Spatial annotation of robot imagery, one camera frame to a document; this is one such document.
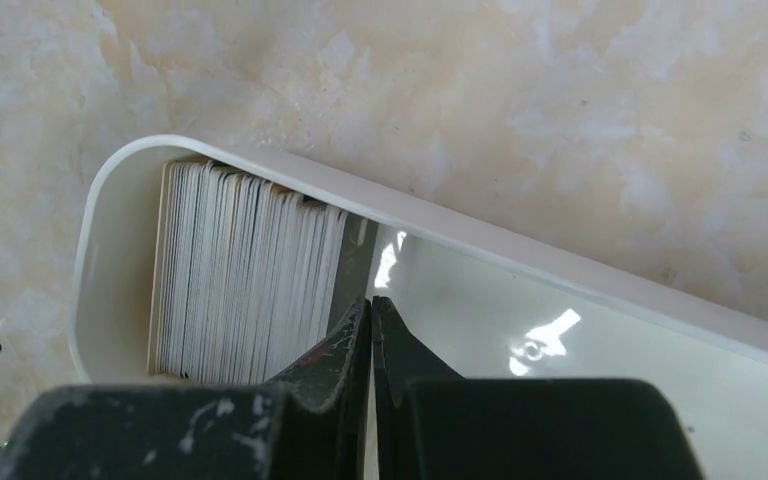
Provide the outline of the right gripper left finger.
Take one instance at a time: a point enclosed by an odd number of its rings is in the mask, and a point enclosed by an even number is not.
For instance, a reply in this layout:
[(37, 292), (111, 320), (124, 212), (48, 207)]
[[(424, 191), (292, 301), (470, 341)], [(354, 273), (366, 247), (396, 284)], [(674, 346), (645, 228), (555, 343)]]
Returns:
[(55, 388), (21, 416), (0, 479), (355, 479), (370, 336), (360, 300), (257, 385)]

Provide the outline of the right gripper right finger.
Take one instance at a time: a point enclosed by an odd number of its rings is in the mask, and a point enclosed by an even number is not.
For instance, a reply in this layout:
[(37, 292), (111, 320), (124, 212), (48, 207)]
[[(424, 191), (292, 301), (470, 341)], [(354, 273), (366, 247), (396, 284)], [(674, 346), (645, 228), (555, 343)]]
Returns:
[(468, 379), (371, 305), (383, 479), (699, 479), (673, 408), (635, 379)]

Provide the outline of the white plastic tray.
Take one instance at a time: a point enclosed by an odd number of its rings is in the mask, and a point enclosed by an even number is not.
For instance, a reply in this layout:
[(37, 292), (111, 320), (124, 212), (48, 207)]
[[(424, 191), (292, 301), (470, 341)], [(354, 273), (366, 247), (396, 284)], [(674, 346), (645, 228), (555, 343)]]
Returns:
[(768, 322), (302, 157), (154, 135), (92, 183), (70, 349), (92, 383), (150, 383), (163, 169), (210, 160), (349, 213), (333, 313), (393, 300), (467, 377), (622, 377), (654, 385), (709, 479), (768, 479)]

